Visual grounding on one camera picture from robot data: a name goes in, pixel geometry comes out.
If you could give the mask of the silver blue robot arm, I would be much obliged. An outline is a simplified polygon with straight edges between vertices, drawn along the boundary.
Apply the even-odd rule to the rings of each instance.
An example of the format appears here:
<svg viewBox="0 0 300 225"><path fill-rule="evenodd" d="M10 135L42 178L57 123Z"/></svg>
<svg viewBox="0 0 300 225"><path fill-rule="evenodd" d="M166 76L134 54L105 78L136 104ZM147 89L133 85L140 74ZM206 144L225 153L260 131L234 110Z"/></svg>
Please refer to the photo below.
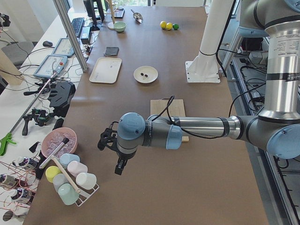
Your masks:
<svg viewBox="0 0 300 225"><path fill-rule="evenodd" d="M122 174L138 146L178 149L182 137L230 137L243 140L283 159L300 154L300 3L297 0L244 0L240 28L261 31L270 37L264 108L257 116L227 118L163 117L144 119L124 114L118 128L101 134L98 148L109 148L119 157L116 174Z"/></svg>

